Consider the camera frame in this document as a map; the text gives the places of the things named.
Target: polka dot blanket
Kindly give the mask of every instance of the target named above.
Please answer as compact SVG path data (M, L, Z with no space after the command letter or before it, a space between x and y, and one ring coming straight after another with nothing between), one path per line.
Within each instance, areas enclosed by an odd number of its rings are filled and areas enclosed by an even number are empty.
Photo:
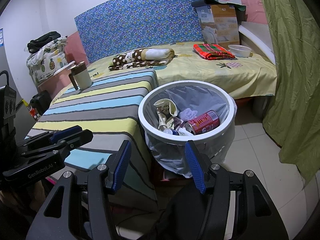
M167 65L173 56L173 49L135 49L115 56L112 60L112 65L109 66L109 70L163 66Z

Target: blue floral fabric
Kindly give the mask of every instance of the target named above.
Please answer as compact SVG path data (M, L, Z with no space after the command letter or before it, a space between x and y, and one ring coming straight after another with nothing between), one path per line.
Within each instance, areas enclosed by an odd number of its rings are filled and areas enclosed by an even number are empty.
M203 41L194 0L109 0L75 18L90 62L130 49Z

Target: poster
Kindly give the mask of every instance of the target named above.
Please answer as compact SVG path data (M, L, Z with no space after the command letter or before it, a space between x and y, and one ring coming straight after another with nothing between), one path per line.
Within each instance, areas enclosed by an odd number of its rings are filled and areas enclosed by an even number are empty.
M0 29L0 47L3 46L3 29Z

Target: screw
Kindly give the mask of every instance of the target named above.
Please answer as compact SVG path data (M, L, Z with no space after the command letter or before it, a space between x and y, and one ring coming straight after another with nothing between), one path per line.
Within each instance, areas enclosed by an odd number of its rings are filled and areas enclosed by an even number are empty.
M247 170L245 172L245 174L248 176L248 177L253 177L254 176L254 172L253 171L250 171L250 170Z
M105 165L105 164L100 164L99 166L98 166L98 170L99 171L103 171L103 170L105 170L107 168L107 166Z
M66 171L65 173L63 173L63 177L65 178L69 178L71 176L71 171Z
M220 165L217 163L211 164L211 169L218 170L218 169L220 169Z

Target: green curtain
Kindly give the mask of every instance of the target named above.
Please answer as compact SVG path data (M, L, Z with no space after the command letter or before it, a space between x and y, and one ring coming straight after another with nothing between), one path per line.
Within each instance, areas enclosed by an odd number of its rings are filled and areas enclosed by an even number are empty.
M320 29L302 0L262 2L278 76L263 127L309 181L320 168Z

